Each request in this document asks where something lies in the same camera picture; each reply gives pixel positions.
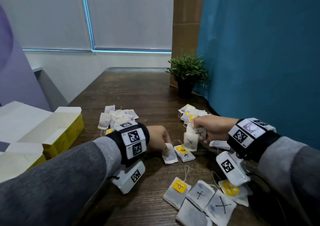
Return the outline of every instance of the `purple wall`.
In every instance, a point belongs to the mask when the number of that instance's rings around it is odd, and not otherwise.
[[[50,111],[49,104],[0,6],[0,104],[18,101]]]

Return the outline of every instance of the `white wall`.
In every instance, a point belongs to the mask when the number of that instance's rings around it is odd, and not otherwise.
[[[67,103],[70,103],[104,70],[111,67],[169,67],[170,53],[121,53],[121,52],[53,52],[25,51],[32,68],[42,67],[44,72]],[[40,83],[51,108],[59,105],[56,97],[46,92]]]

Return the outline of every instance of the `potted plant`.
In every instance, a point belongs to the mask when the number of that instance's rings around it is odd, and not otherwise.
[[[178,82],[180,98],[190,98],[195,83],[202,83],[203,86],[206,86],[209,78],[202,65],[202,56],[184,55],[182,58],[171,58],[168,62],[171,63],[171,67],[167,68],[166,72],[172,74]]]

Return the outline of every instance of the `black flower pot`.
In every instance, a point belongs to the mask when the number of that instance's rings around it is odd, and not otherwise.
[[[182,99],[189,99],[194,85],[187,81],[178,81],[178,96]]]

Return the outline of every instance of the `black cable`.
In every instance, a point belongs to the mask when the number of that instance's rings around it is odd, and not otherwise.
[[[288,225],[287,218],[285,216],[285,212],[283,211],[283,208],[282,208],[281,203],[280,203],[280,201],[279,201],[279,199],[278,199],[278,197],[277,197],[277,195],[275,193],[275,190],[270,186],[270,184],[262,176],[260,176],[260,175],[258,175],[256,173],[252,173],[251,172],[251,173],[246,173],[246,175],[247,176],[257,176],[257,177],[259,177],[269,187],[270,191],[274,194],[275,198],[277,199],[278,204],[279,204],[279,206],[281,208],[282,215],[283,215],[283,218],[285,220],[285,223],[286,223],[286,225]]]
[[[116,179],[116,180],[120,179],[120,177],[114,176],[114,175],[107,177],[107,179],[111,179],[111,178],[114,178],[114,179]]]

